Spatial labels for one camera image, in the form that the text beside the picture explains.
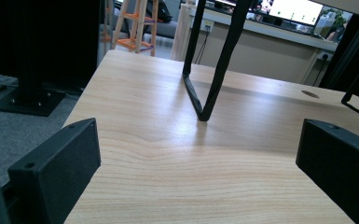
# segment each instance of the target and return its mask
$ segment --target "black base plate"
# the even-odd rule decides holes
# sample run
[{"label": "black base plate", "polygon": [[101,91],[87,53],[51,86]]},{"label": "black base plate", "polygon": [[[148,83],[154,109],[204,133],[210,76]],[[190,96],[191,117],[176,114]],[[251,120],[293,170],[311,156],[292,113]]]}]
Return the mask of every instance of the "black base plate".
[{"label": "black base plate", "polygon": [[65,93],[41,91],[35,102],[23,102],[19,100],[18,95],[18,91],[14,90],[0,99],[0,111],[48,117],[61,102]]}]

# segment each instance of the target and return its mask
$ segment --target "light wood tabletop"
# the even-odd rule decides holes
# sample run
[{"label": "light wood tabletop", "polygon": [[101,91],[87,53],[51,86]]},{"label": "light wood tabletop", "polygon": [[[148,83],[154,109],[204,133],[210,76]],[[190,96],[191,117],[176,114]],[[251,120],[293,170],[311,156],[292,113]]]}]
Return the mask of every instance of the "light wood tabletop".
[{"label": "light wood tabletop", "polygon": [[[182,67],[107,52],[66,121],[96,118],[102,156],[67,223],[352,222],[296,166],[303,119],[359,135],[343,92],[227,72],[201,122]],[[193,65],[203,104],[213,75]]]}]

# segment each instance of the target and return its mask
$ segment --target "white desk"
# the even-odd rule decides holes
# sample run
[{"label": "white desk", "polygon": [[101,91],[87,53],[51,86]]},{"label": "white desk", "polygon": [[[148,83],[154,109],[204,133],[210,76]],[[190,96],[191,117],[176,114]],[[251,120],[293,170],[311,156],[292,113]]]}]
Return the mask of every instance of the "white desk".
[{"label": "white desk", "polygon": [[[182,66],[106,54],[66,121],[95,117],[102,155],[67,223],[351,223],[295,164],[305,118],[359,134],[343,92],[228,72],[200,122]],[[213,71],[193,66],[203,102]]]}]

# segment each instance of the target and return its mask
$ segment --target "power outlet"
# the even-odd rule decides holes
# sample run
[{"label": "power outlet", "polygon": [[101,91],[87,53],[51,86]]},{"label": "power outlet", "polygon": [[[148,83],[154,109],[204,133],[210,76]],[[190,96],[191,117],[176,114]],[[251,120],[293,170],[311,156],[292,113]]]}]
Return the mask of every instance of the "power outlet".
[{"label": "power outlet", "polygon": [[214,21],[202,19],[200,30],[210,33],[212,31],[212,28],[214,28]]}]

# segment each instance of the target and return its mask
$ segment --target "floor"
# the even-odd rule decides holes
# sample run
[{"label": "floor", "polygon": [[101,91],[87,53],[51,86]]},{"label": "floor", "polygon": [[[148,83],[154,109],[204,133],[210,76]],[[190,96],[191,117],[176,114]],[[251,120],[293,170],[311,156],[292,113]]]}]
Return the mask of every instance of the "floor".
[{"label": "floor", "polygon": [[[158,37],[156,57],[170,59],[173,40]],[[110,49],[109,43],[102,42],[99,47],[99,59]],[[16,78],[1,77],[0,83],[7,86],[0,91],[0,99],[12,91],[17,84]],[[0,185],[8,181],[7,168],[25,156],[29,151],[42,144],[55,134],[65,123],[76,105],[78,96],[66,94],[58,107],[49,117],[0,112]]]}]

